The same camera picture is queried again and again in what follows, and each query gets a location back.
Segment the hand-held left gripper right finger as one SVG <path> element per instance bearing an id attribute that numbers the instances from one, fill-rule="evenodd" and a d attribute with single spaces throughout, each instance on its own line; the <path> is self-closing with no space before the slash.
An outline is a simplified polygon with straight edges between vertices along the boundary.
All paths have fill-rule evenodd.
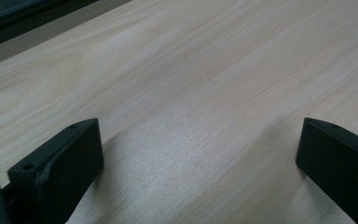
<path id="1" fill-rule="evenodd" d="M 358 224 L 358 135 L 323 120 L 304 119 L 296 165 Z"/>

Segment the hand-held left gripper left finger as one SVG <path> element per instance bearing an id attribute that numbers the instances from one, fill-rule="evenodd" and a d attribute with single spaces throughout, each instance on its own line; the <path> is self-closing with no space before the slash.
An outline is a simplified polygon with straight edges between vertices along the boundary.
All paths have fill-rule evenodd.
<path id="1" fill-rule="evenodd" d="M 102 169 L 97 119 L 54 135 L 8 170 L 20 224 L 65 224 Z"/>

